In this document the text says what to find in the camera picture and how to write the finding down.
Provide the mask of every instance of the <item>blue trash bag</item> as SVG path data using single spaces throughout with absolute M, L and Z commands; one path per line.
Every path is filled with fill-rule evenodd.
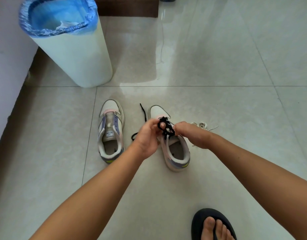
M 83 35 L 95 31 L 97 24 L 94 0 L 25 0 L 19 10 L 19 25 L 33 38 Z

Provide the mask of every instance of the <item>hand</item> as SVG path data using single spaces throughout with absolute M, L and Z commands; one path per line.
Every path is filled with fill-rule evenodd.
M 157 136 L 161 135 L 162 130 L 157 126 L 158 119 L 148 120 L 139 130 L 135 141 L 131 144 L 131 147 L 135 150 L 139 150 L 140 158 L 145 160 L 154 154 L 158 148 Z
M 182 135 L 187 137 L 193 145 L 203 149 L 208 149 L 208 141 L 212 134 L 211 132 L 185 121 L 175 124 L 173 129 L 175 130 L 176 136 Z

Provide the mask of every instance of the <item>person's right arm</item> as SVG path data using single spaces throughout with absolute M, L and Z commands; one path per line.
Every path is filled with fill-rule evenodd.
M 223 137 L 186 122 L 176 135 L 212 151 L 257 202 L 295 239 L 307 239 L 307 181 Z

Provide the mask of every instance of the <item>sneaker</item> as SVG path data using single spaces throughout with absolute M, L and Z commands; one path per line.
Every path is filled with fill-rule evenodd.
M 168 120 L 171 116 L 159 105 L 153 105 L 148 110 L 148 117 L 160 119 L 167 117 Z M 165 139 L 163 136 L 158 137 L 161 143 L 162 151 L 165 156 L 165 161 L 169 169 L 174 172 L 184 170 L 190 162 L 190 152 L 187 142 L 183 136 L 171 136 L 167 135 Z
M 125 149 L 122 139 L 124 124 L 121 105 L 113 99 L 105 101 L 99 114 L 98 150 L 106 163 L 112 163 Z

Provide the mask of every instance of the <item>black shoelace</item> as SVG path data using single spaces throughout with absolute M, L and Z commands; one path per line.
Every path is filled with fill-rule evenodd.
M 146 112 L 145 112 L 145 110 L 143 109 L 143 107 L 142 107 L 141 104 L 140 104 L 140 106 L 141 106 L 141 109 L 142 109 L 142 111 L 143 111 L 143 113 L 144 113 L 144 122 L 147 122 Z M 165 127 L 164 129 L 162 129 L 162 128 L 160 127 L 160 123 L 161 123 L 161 122 L 163 122 L 163 123 L 166 124 L 166 127 Z M 162 117 L 162 118 L 160 118 L 160 121 L 158 122 L 158 128 L 159 128 L 160 130 L 163 131 L 162 134 L 164 135 L 165 140 L 167 139 L 167 135 L 168 135 L 169 137 L 172 137 L 172 136 L 175 135 L 175 130 L 172 129 L 172 125 L 171 125 L 170 121 L 168 121 L 168 118 L 167 118 L 167 117 Z M 136 134 L 138 134 L 138 133 L 134 133 L 134 134 L 131 136 L 132 141 L 135 140 Z

